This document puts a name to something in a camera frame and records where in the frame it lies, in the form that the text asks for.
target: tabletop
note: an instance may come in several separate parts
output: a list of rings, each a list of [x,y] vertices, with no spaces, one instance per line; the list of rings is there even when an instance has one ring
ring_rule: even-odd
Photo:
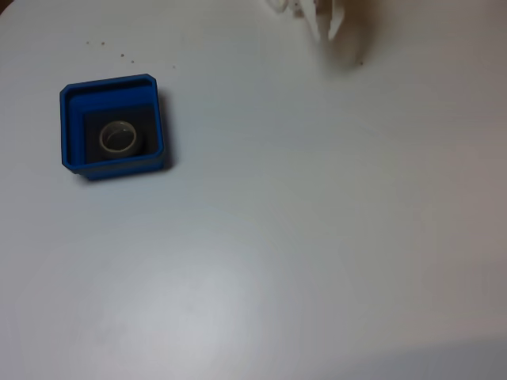
[[[7,8],[0,378],[507,377],[507,5],[345,8]],[[145,73],[173,167],[67,171],[59,91]]]

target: blue plastic container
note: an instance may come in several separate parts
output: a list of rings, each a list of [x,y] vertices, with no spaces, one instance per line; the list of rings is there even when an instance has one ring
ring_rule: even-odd
[[[101,180],[164,167],[157,81],[148,74],[68,85],[60,93],[60,117],[62,163],[73,173]],[[99,128],[114,120],[142,124],[146,143],[136,156],[116,160],[97,156]]]

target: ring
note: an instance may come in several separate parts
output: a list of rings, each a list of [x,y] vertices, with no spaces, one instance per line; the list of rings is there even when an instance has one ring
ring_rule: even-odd
[[[127,158],[139,153],[142,135],[126,121],[113,121],[102,128],[98,141],[107,159]]]

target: blue tray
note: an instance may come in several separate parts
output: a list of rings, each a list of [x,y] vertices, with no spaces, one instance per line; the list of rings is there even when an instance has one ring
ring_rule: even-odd
[[[100,180],[164,167],[166,148],[157,81],[148,74],[68,85],[60,93],[60,117],[62,163],[73,173]],[[91,142],[99,120],[104,124],[128,118],[149,124],[146,149],[129,158],[95,157]]]

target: white surface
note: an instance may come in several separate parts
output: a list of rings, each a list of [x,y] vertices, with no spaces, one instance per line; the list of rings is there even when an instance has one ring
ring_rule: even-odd
[[[0,378],[507,377],[507,6],[370,3],[354,69],[258,0],[0,16]],[[139,73],[177,164],[86,184],[59,91]]]

